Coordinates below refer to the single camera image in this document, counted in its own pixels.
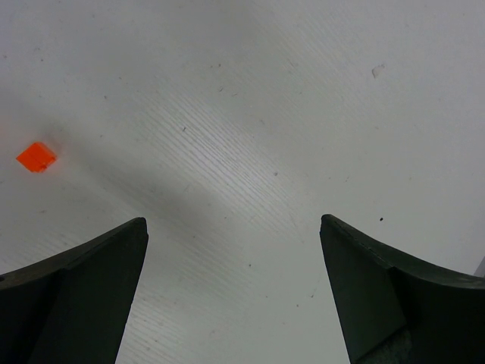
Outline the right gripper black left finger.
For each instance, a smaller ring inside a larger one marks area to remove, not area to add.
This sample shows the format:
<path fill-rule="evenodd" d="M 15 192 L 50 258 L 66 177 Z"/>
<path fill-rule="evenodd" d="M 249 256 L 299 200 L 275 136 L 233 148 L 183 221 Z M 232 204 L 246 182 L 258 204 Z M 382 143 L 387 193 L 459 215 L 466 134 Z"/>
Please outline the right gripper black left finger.
<path fill-rule="evenodd" d="M 1 276 L 3 363 L 113 363 L 149 236 L 134 218 Z"/>

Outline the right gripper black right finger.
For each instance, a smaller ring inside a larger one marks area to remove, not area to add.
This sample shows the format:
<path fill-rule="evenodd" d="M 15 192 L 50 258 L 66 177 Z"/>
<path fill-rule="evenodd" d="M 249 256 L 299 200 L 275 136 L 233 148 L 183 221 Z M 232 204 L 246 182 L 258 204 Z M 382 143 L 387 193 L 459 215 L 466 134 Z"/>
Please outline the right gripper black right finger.
<path fill-rule="evenodd" d="M 416 258 L 333 215 L 321 246 L 351 363 L 482 363 L 484 279 Z"/>

